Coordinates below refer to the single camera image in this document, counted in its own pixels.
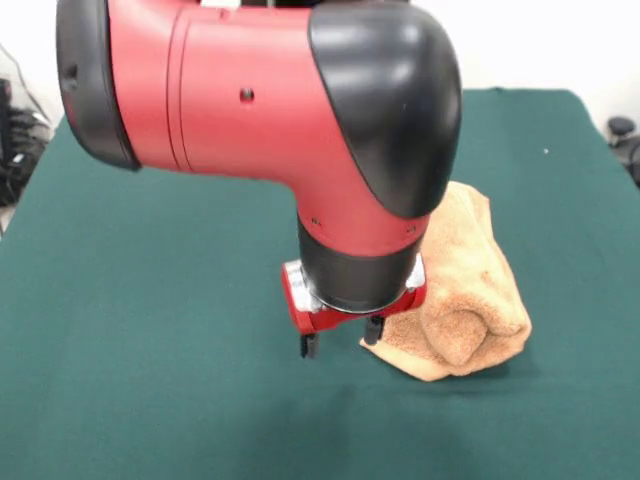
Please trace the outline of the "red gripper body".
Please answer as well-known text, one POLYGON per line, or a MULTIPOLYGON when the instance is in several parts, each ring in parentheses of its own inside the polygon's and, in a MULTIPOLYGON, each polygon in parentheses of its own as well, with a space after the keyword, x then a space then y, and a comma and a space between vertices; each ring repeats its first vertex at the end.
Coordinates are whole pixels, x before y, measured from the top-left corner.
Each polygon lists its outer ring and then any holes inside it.
POLYGON ((426 274, 421 254, 416 255, 413 270, 406 281, 402 296, 393 304, 374 312, 341 311, 320 301, 311 293, 307 285, 300 259, 282 265, 281 282, 291 319, 301 335, 330 330, 344 322, 359 318, 367 319, 372 315, 383 316, 386 320, 392 315, 420 307, 425 301, 427 292, 426 274))

